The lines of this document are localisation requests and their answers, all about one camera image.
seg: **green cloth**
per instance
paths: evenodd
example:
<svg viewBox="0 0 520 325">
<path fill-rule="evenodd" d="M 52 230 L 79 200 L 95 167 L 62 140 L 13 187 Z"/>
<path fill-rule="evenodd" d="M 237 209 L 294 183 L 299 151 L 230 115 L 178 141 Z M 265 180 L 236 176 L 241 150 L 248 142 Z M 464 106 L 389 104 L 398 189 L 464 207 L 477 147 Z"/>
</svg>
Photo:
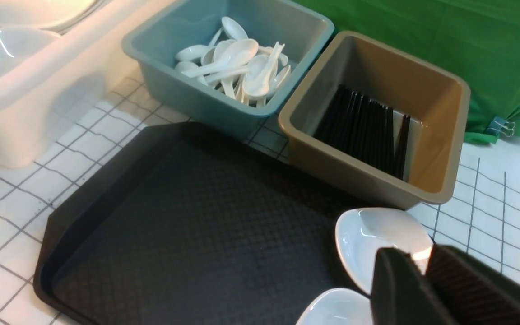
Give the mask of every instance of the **green cloth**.
<svg viewBox="0 0 520 325">
<path fill-rule="evenodd" d="M 520 0 L 295 0 L 329 17 L 338 30 L 363 33 L 463 78 L 471 88 L 465 140 L 494 117 L 520 136 Z"/>
</svg>

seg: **brown plastic bin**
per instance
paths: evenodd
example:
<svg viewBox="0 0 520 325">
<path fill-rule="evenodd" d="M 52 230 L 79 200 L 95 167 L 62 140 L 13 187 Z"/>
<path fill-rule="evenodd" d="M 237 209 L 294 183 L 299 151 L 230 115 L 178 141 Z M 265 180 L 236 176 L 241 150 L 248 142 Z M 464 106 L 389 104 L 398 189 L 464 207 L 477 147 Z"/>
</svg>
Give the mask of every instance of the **brown plastic bin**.
<svg viewBox="0 0 520 325">
<path fill-rule="evenodd" d="M 339 84 L 417 122 L 410 129 L 408 181 L 312 137 Z M 469 99 L 458 76 L 359 33 L 341 32 L 283 107 L 279 123 L 289 137 L 292 165 L 370 202 L 408 209 L 452 197 Z"/>
</svg>

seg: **countertop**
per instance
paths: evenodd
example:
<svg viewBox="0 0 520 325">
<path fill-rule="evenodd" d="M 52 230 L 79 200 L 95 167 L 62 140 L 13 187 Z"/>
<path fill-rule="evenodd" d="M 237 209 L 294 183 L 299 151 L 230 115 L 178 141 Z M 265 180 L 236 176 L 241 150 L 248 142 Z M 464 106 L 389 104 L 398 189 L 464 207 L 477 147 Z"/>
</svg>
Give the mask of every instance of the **countertop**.
<svg viewBox="0 0 520 325">
<path fill-rule="evenodd" d="M 150 98 L 137 70 L 34 163 L 0 167 L 0 324 L 75 324 L 33 292 L 47 217 L 142 128 L 189 119 Z M 276 117 L 266 119 L 247 143 L 288 160 Z M 490 148 L 465 144 L 454 198 L 409 212 L 436 242 L 454 245 L 520 283 L 520 140 Z"/>
</svg>

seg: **small white bowl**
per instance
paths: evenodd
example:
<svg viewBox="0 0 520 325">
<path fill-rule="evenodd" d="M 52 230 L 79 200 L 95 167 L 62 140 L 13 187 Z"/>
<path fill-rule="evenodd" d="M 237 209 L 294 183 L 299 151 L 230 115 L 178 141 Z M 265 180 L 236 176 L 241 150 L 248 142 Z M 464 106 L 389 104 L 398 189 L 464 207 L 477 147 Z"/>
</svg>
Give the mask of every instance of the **small white bowl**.
<svg viewBox="0 0 520 325">
<path fill-rule="evenodd" d="M 425 228 L 402 210 L 363 208 L 344 212 L 336 222 L 336 248 L 348 275 L 370 294 L 376 251 L 396 247 L 410 253 L 422 274 L 427 271 L 433 242 Z"/>
<path fill-rule="evenodd" d="M 297 325 L 372 325 L 370 301 L 345 288 L 318 296 L 298 319 Z"/>
<path fill-rule="evenodd" d="M 60 37 L 31 27 L 0 28 L 0 77 Z"/>
<path fill-rule="evenodd" d="M 50 29 L 84 13 L 95 0 L 0 0 L 0 27 Z"/>
</svg>

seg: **black tray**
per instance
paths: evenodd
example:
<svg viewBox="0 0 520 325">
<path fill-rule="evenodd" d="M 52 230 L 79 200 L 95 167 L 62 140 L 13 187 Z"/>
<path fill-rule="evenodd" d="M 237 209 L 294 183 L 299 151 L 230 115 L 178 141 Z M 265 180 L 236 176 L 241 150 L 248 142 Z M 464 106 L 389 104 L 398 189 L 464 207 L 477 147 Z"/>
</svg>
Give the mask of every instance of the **black tray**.
<svg viewBox="0 0 520 325">
<path fill-rule="evenodd" d="M 47 222 L 33 286 L 83 324 L 294 324 L 357 290 L 334 246 L 364 204 L 200 123 L 144 129 Z"/>
</svg>

